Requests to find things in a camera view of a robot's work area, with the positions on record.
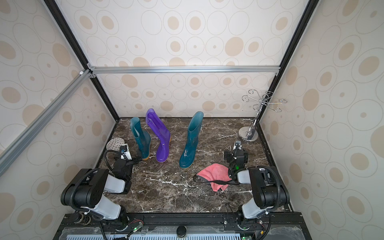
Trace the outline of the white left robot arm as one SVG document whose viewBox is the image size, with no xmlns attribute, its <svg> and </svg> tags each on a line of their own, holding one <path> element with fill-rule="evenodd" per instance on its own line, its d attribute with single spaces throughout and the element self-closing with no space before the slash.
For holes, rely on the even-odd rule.
<svg viewBox="0 0 384 240">
<path fill-rule="evenodd" d="M 125 207 L 112 202 L 104 193 L 126 195 L 132 186 L 133 168 L 142 157 L 132 156 L 128 145 L 123 144 L 118 150 L 104 150 L 103 159 L 105 169 L 81 169 L 75 175 L 63 190 L 61 203 L 100 220 L 127 224 Z"/>
</svg>

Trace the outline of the diagonal aluminium rail left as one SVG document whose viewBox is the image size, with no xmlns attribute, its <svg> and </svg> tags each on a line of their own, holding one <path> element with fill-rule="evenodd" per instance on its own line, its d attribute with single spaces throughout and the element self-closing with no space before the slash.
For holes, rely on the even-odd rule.
<svg viewBox="0 0 384 240">
<path fill-rule="evenodd" d="M 81 84 L 91 77 L 90 70 L 83 70 L 9 145 L 1 154 L 1 175 L 3 175 L 39 132 L 48 124 L 63 107 Z"/>
</svg>

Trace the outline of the black corner frame post right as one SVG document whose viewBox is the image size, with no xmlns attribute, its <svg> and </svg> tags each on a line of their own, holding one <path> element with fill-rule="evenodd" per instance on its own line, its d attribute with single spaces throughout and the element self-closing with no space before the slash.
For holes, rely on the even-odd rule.
<svg viewBox="0 0 384 240">
<path fill-rule="evenodd" d="M 301 16 L 300 20 L 299 20 L 299 23 L 298 23 L 298 26 L 293 34 L 293 37 L 290 41 L 290 43 L 288 44 L 288 48 L 282 58 L 282 61 L 281 61 L 281 64 L 280 64 L 280 70 L 279 70 L 279 73 L 273 78 L 273 81 L 267 91 L 267 103 L 269 103 L 269 101 L 272 99 L 272 96 L 281 80 L 281 78 L 283 77 L 283 74 L 295 52 L 295 49 L 297 48 L 303 34 L 304 34 L 304 31 L 314 13 L 314 11 L 316 10 L 316 7 L 319 3 L 319 0 L 310 0 L 308 1 L 308 4 L 303 12 L 303 15 Z"/>
</svg>

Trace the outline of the teal rubber boot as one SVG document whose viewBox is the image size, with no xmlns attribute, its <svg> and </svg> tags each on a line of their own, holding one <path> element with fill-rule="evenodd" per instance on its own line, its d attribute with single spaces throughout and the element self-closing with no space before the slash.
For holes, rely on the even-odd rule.
<svg viewBox="0 0 384 240">
<path fill-rule="evenodd" d="M 150 157 L 151 136 L 147 131 L 143 131 L 141 122 L 138 117 L 134 117 L 130 120 L 130 128 L 141 152 L 143 160 L 147 160 Z"/>
<path fill-rule="evenodd" d="M 186 146 L 179 161 L 179 166 L 183 169 L 190 167 L 195 160 L 203 118 L 203 112 L 196 112 L 188 126 Z"/>
</svg>

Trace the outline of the purple rubber boot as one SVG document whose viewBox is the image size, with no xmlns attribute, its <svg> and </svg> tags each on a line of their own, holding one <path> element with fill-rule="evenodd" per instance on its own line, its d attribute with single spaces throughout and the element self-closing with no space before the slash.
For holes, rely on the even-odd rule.
<svg viewBox="0 0 384 240">
<path fill-rule="evenodd" d="M 156 114 L 154 109 L 149 109 L 146 113 L 146 123 L 160 140 L 156 152 L 156 159 L 159 163 L 164 163 L 170 152 L 171 133 Z"/>
</svg>

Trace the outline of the chrome mug tree stand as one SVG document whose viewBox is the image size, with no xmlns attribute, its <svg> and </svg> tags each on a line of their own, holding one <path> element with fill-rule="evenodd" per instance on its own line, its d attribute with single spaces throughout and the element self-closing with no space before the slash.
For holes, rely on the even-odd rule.
<svg viewBox="0 0 384 240">
<path fill-rule="evenodd" d="M 276 102 L 271 102 L 272 95 L 271 91 L 266 91 L 263 95 L 258 90 L 250 89 L 246 95 L 242 96 L 242 101 L 249 103 L 251 100 L 255 103 L 251 105 L 252 109 L 257 113 L 256 117 L 252 120 L 249 127 L 242 127 L 239 129 L 239 137 L 245 142 L 255 142 L 258 139 L 257 123 L 262 115 L 262 110 L 270 109 L 276 113 L 280 113 L 282 110 L 278 105 L 286 104 L 286 99 L 278 99 Z"/>
</svg>

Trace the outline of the horizontal aluminium rail back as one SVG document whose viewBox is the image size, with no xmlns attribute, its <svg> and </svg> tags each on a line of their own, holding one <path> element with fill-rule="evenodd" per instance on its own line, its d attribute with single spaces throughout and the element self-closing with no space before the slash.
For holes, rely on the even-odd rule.
<svg viewBox="0 0 384 240">
<path fill-rule="evenodd" d="M 91 67 L 95 74 L 278 73 L 279 66 Z"/>
</svg>

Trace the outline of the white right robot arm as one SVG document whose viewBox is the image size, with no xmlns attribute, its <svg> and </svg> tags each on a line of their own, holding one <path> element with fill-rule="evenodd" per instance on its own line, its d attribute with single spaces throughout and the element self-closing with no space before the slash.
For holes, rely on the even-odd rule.
<svg viewBox="0 0 384 240">
<path fill-rule="evenodd" d="M 240 207 L 241 220 L 259 219 L 290 202 L 290 195 L 277 168 L 268 166 L 246 167 L 249 153 L 236 141 L 231 151 L 224 152 L 229 164 L 227 185 L 250 185 L 252 198 Z"/>
</svg>

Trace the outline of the black corner frame post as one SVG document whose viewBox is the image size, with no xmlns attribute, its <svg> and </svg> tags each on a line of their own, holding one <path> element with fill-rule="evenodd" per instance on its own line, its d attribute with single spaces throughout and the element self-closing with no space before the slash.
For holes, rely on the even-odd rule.
<svg viewBox="0 0 384 240">
<path fill-rule="evenodd" d="M 103 100 L 104 104 L 106 105 L 109 113 L 112 115 L 115 122 L 118 122 L 120 120 L 120 117 L 115 110 L 115 108 L 112 105 L 112 102 L 110 101 L 109 97 L 106 94 L 106 91 L 104 90 L 102 84 L 100 83 L 98 77 L 96 74 L 93 73 L 91 70 L 91 64 L 89 63 L 82 47 L 80 46 L 78 40 L 76 39 L 73 31 L 71 30 L 70 26 L 68 25 L 67 21 L 65 20 L 64 15 L 62 14 L 61 10 L 59 9 L 59 5 L 56 3 L 56 1 L 52 0 L 44 0 L 44 4 L 48 8 L 49 12 L 51 13 L 52 17 L 54 18 L 55 22 L 59 26 L 59 29 L 63 33 L 64 37 L 66 38 L 67 42 L 69 43 L 70 47 L 72 48 L 73 52 L 75 53 L 77 59 L 80 61 L 80 64 L 85 70 L 89 70 L 92 74 L 91 81 L 96 88 L 98 94 L 100 95 L 101 99 Z"/>
<path fill-rule="evenodd" d="M 314 11 L 316 10 L 316 7 L 319 3 L 319 0 L 310 0 L 308 1 L 308 4 L 303 12 L 303 15 L 301 16 L 300 20 L 299 20 L 299 23 L 298 23 L 298 26 L 293 34 L 293 37 L 290 41 L 290 43 L 288 44 L 288 48 L 282 58 L 282 61 L 281 61 L 281 64 L 280 64 L 280 70 L 279 70 L 279 73 L 273 78 L 273 81 L 267 91 L 267 103 L 269 103 L 269 101 L 272 99 L 272 96 L 281 80 L 281 78 L 283 77 L 283 74 L 295 52 L 295 49 L 297 48 L 303 34 L 304 34 L 304 31 L 314 13 Z"/>
</svg>

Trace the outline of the black corner frame post left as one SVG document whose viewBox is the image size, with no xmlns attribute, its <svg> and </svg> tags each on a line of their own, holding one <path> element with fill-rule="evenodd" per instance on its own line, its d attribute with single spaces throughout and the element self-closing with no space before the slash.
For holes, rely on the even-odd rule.
<svg viewBox="0 0 384 240">
<path fill-rule="evenodd" d="M 91 64 L 89 63 L 82 47 L 80 46 L 78 40 L 76 39 L 73 31 L 71 30 L 70 26 L 68 25 L 67 21 L 65 20 L 64 15 L 62 14 L 61 10 L 59 9 L 59 5 L 56 3 L 56 1 L 52 0 L 44 0 L 44 4 L 48 8 L 49 12 L 51 13 L 52 17 L 54 18 L 55 22 L 59 26 L 59 29 L 63 33 L 64 37 L 66 38 L 67 42 L 69 43 L 70 47 L 72 48 L 73 52 L 75 53 L 77 59 L 80 61 L 80 64 L 85 70 L 89 70 L 92 74 L 91 81 L 96 88 L 98 94 L 100 95 L 101 99 L 103 100 L 104 104 L 106 105 L 109 113 L 112 115 L 115 122 L 118 122 L 120 120 L 120 117 L 115 110 L 115 108 L 112 105 L 112 102 L 110 101 L 109 97 L 106 94 L 106 91 L 104 90 L 102 84 L 100 83 L 98 77 L 96 74 L 93 73 L 91 70 Z"/>
</svg>

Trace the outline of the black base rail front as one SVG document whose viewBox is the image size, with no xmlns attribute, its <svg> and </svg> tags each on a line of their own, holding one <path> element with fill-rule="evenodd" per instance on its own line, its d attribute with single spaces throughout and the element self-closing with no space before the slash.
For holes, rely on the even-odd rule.
<svg viewBox="0 0 384 240">
<path fill-rule="evenodd" d="M 240 221 L 236 213 L 129 214 L 126 227 L 80 214 L 65 215 L 55 240 L 309 240 L 300 213 Z"/>
</svg>

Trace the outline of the patterned black white bowl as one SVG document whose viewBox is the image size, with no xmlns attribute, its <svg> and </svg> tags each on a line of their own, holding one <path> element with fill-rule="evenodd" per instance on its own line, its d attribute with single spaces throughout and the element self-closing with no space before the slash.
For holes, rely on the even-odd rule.
<svg viewBox="0 0 384 240">
<path fill-rule="evenodd" d="M 122 138 L 112 138 L 106 145 L 107 150 L 120 151 L 120 147 L 125 144 Z"/>
</svg>

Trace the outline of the pink microfiber cloth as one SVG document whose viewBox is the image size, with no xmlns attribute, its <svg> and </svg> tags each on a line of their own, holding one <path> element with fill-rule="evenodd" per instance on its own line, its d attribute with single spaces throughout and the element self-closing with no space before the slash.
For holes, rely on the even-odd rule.
<svg viewBox="0 0 384 240">
<path fill-rule="evenodd" d="M 229 168 L 221 164 L 212 164 L 193 177 L 198 184 L 211 185 L 214 192 L 225 191 L 229 185 L 239 185 L 229 177 Z"/>
</svg>

